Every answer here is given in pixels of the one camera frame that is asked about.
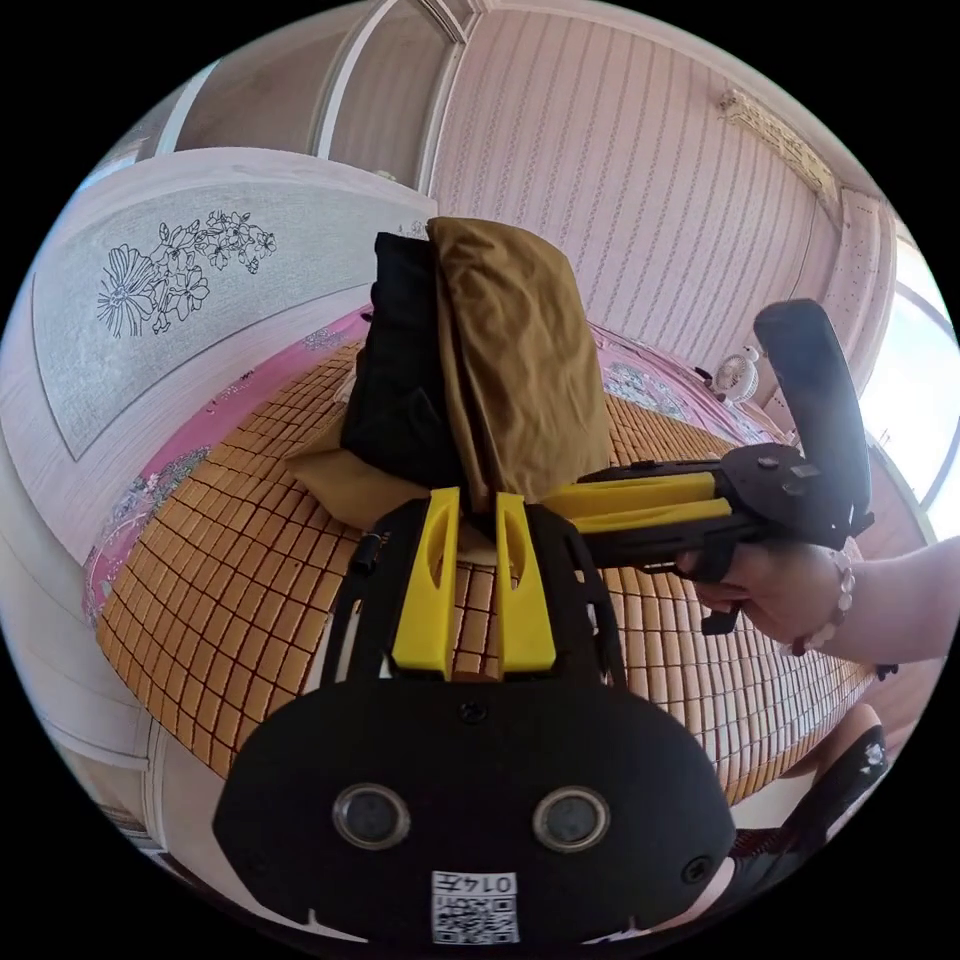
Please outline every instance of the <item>door frame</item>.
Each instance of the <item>door frame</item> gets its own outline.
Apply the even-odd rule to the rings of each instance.
[[[347,84],[350,82],[353,70],[360,59],[360,54],[384,17],[401,2],[403,0],[374,0],[370,10],[354,25],[340,44],[324,78],[314,114],[311,152],[315,157],[321,160],[330,159],[333,132],[343,106]],[[417,163],[415,189],[419,193],[429,194],[443,119],[450,93],[453,90],[457,70],[463,60],[463,53],[470,35],[476,27],[477,21],[488,7],[485,0],[467,0],[473,14],[467,23],[461,26],[457,18],[451,13],[445,0],[411,0],[411,2],[416,3],[453,41],[453,46],[444,61],[433,89],[429,120],[421,142]]]

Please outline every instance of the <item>camera lens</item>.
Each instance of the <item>camera lens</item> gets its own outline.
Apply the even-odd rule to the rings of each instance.
[[[575,853],[599,843],[609,823],[602,797],[585,787],[562,787],[537,805],[533,832],[545,847]]]
[[[396,846],[410,829],[410,815],[400,797],[372,783],[344,790],[334,803],[333,822],[344,840],[365,850]]]

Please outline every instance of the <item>small fan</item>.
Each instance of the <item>small fan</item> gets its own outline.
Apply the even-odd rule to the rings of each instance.
[[[754,347],[744,347],[740,353],[733,353],[721,362],[707,386],[724,403],[749,400],[757,392],[760,382],[759,359],[760,354]]]

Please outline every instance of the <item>hand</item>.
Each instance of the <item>hand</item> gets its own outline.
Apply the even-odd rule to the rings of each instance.
[[[691,571],[696,554],[682,554],[677,567]],[[697,583],[700,602],[727,612],[734,603],[753,625],[778,643],[790,644],[821,629],[840,596],[833,555],[803,543],[739,544],[721,583]]]

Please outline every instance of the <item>screw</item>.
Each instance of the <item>screw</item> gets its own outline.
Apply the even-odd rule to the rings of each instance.
[[[688,884],[699,883],[707,875],[707,871],[712,865],[713,861],[709,857],[694,857],[683,868],[680,879]]]
[[[487,719],[487,708],[482,703],[472,700],[461,703],[458,713],[464,723],[483,723]]]

